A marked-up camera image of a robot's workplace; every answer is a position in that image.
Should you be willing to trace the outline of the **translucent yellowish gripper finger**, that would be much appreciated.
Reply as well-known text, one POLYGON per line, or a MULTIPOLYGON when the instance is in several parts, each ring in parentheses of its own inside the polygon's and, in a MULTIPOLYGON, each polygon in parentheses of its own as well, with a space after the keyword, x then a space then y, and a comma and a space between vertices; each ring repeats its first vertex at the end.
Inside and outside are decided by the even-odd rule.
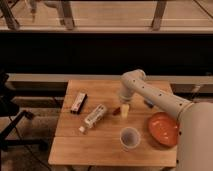
POLYGON ((122 104, 121 105, 120 111, 121 111, 121 117, 122 118, 126 118, 128 116, 129 109, 130 109, 130 105, 129 104, 122 104))

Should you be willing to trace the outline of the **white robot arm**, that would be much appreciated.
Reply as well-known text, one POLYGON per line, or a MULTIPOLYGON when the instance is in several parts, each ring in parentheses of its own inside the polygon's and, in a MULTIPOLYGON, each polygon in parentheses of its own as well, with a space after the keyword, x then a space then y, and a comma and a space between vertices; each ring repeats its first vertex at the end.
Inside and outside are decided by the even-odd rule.
POLYGON ((175 171, 213 171, 213 103, 194 103, 145 82, 141 69, 121 75, 119 99, 129 103, 134 93, 179 121, 175 171))

